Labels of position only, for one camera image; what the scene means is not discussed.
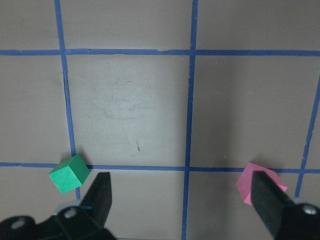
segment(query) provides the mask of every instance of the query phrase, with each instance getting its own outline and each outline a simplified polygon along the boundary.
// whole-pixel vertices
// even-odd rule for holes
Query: metal screw head
[[[17,221],[11,224],[11,228],[13,230],[16,230],[21,228],[23,225],[25,225],[25,220],[22,217],[20,217]]]
[[[304,205],[302,207],[302,210],[308,215],[316,215],[317,214],[317,209],[311,205]]]
[[[70,219],[70,218],[74,217],[76,214],[77,214],[77,210],[74,207],[71,207],[69,210],[67,210],[64,213],[64,217],[66,219]]]

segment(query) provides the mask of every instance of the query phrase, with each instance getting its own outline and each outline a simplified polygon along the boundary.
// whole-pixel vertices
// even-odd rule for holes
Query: green block
[[[79,155],[72,156],[60,162],[50,173],[49,177],[64,194],[80,187],[87,179],[90,170]]]

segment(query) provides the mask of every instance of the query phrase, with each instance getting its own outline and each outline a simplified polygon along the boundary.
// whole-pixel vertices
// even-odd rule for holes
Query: toy block
[[[286,186],[286,184],[274,171],[249,162],[243,170],[239,180],[235,184],[244,203],[252,205],[251,184],[254,171],[266,172],[269,177],[278,185],[278,187],[281,188],[282,191],[285,192],[287,190],[288,187]]]
[[[87,179],[90,170],[79,155],[72,156],[60,162],[50,173],[49,177],[64,194],[80,187]]]

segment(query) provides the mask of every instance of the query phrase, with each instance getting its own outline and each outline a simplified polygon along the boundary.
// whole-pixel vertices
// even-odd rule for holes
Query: cube
[[[80,187],[87,179],[90,170],[79,155],[72,156],[60,162],[50,173],[49,177],[64,194]]]
[[[278,185],[279,188],[281,188],[282,191],[285,192],[287,190],[288,187],[286,186],[286,184],[274,171],[249,162],[243,170],[239,180],[235,184],[244,203],[252,205],[251,184],[254,171],[266,172],[266,174],[269,175],[269,177]]]

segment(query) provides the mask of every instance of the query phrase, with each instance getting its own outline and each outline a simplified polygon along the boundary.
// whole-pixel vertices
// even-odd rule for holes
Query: pink cube
[[[265,167],[253,164],[252,162],[249,162],[246,165],[245,169],[243,170],[239,180],[235,184],[244,203],[252,205],[251,183],[252,183],[253,171],[266,172],[269,175],[269,177],[272,178],[272,180],[278,185],[278,187],[282,189],[282,191],[285,192],[287,190],[288,187],[285,185],[285,183],[280,179],[280,177],[274,171],[267,169]]]

